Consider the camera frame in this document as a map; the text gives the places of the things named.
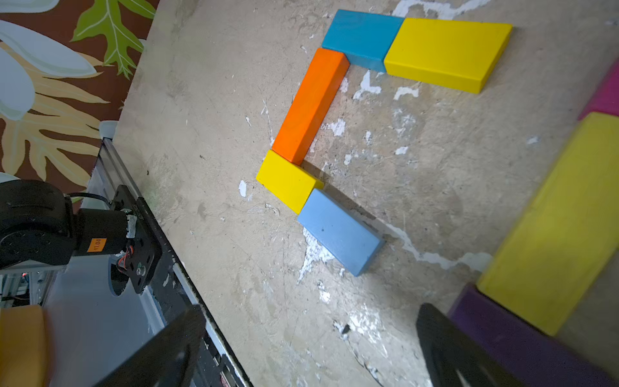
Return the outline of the magenta block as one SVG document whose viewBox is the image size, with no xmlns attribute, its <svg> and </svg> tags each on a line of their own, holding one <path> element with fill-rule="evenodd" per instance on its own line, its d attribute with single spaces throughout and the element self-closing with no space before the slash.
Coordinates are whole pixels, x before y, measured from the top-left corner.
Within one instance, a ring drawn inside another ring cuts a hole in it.
<svg viewBox="0 0 619 387">
<path fill-rule="evenodd" d="M 618 61 L 610 67 L 604 79 L 598 85 L 594 95 L 590 98 L 585 109 L 581 111 L 578 120 L 583 120 L 590 113 L 609 114 L 618 116 L 619 75 Z"/>
</svg>

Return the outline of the teal block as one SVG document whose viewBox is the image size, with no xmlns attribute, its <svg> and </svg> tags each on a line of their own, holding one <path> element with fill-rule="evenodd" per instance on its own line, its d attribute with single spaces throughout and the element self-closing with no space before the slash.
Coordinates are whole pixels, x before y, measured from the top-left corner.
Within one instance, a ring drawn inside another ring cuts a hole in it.
<svg viewBox="0 0 619 387">
<path fill-rule="evenodd" d="M 343 53 L 351 65 L 386 73 L 385 57 L 404 18 L 338 10 L 322 48 Z"/>
</svg>

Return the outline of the orange block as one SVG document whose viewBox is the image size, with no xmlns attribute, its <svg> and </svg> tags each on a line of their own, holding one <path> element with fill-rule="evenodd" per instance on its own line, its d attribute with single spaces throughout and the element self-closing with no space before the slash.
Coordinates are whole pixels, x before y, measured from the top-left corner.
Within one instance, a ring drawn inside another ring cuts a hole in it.
<svg viewBox="0 0 619 387">
<path fill-rule="evenodd" d="M 349 66 L 343 53 L 316 51 L 272 145 L 274 152 L 293 164 L 303 162 Z"/>
</svg>

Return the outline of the small yellow block top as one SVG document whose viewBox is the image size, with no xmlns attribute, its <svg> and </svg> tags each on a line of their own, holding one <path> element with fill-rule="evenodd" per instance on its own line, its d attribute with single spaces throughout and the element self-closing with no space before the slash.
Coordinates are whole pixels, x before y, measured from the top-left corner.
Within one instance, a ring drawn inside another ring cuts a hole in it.
<svg viewBox="0 0 619 387">
<path fill-rule="evenodd" d="M 301 214 L 314 189 L 324 187 L 322 181 L 272 150 L 267 152 L 256 180 L 295 214 Z"/>
</svg>

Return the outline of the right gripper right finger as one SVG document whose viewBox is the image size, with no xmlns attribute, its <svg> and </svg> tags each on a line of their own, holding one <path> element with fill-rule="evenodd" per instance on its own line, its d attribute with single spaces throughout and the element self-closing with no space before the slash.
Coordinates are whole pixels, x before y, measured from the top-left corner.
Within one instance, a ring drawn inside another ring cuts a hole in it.
<svg viewBox="0 0 619 387">
<path fill-rule="evenodd" d="M 434 305 L 420 306 L 416 329 L 433 386 L 522 385 Z"/>
</svg>

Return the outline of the long yellow block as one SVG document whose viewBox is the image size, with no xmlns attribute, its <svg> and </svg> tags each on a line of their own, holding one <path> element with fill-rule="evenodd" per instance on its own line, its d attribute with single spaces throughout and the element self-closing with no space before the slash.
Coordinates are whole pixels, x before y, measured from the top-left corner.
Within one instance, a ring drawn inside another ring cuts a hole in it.
<svg viewBox="0 0 619 387">
<path fill-rule="evenodd" d="M 618 248 L 618 118 L 575 129 L 477 288 L 556 335 Z"/>
</svg>

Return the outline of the light blue block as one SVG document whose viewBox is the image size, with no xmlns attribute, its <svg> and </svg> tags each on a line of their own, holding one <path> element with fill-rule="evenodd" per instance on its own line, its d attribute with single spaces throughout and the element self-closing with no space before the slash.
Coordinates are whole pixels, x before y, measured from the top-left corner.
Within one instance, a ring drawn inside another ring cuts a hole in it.
<svg viewBox="0 0 619 387">
<path fill-rule="evenodd" d="M 366 271 L 385 244 L 377 232 L 319 189 L 312 191 L 298 221 L 355 277 Z"/>
</svg>

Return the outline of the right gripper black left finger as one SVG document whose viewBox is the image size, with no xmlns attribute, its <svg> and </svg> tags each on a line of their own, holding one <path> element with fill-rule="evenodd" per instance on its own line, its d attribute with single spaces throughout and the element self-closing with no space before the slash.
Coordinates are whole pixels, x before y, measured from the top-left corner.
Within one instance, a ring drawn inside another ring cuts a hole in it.
<svg viewBox="0 0 619 387">
<path fill-rule="evenodd" d="M 189 386 L 205 325 L 201 307 L 188 307 L 97 385 Z"/>
</svg>

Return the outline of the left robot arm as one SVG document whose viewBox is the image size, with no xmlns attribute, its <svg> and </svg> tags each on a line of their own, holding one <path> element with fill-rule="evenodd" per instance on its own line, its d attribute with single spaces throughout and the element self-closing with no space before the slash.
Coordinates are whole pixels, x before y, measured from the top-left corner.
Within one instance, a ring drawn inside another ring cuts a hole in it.
<svg viewBox="0 0 619 387">
<path fill-rule="evenodd" d="M 1 184 L 1 268 L 26 262 L 45 269 L 69 264 L 74 256 L 115 256 L 115 265 L 136 293 L 149 285 L 161 244 L 143 198 L 119 185 L 105 209 L 75 211 L 73 196 L 47 182 Z"/>
</svg>

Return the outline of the purple block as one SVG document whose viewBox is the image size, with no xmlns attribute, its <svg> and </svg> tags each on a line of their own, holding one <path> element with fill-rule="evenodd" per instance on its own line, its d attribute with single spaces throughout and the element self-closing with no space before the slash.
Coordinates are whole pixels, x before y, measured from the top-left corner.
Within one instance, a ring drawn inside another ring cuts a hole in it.
<svg viewBox="0 0 619 387">
<path fill-rule="evenodd" d="M 464 287 L 447 316 L 526 386 L 618 385 L 606 371 L 530 326 L 475 285 Z"/>
</svg>

